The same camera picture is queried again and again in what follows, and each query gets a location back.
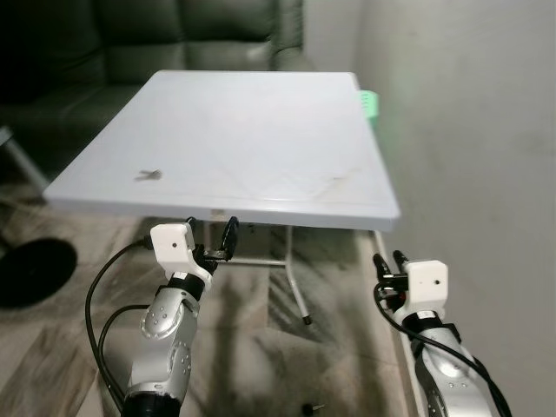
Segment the white plastic table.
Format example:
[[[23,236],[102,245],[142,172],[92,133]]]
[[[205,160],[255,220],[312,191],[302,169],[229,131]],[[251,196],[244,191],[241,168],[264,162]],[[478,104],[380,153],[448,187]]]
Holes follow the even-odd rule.
[[[400,203],[351,72],[162,70],[43,195],[53,208],[389,233]],[[142,170],[160,180],[135,182]]]

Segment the green plastic chair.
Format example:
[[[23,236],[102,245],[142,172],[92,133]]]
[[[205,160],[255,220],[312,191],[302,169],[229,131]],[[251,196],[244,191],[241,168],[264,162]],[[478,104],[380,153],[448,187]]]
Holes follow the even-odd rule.
[[[359,91],[359,99],[361,99],[362,111],[364,111],[370,131],[374,136],[378,136],[377,122],[379,116],[379,96],[370,90]]]

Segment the black round floor stand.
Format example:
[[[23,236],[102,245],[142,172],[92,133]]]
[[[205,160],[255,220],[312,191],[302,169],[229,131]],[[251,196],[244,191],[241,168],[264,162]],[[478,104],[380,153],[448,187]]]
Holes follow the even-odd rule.
[[[11,245],[0,237],[0,308],[27,308],[66,285],[78,251],[66,240],[41,238]]]

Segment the dark green leather sofa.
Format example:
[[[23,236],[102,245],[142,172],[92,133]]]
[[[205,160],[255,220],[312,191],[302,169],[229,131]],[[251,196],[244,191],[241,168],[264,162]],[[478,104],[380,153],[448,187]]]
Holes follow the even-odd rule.
[[[314,70],[302,0],[0,0],[0,128],[48,180],[162,70]]]

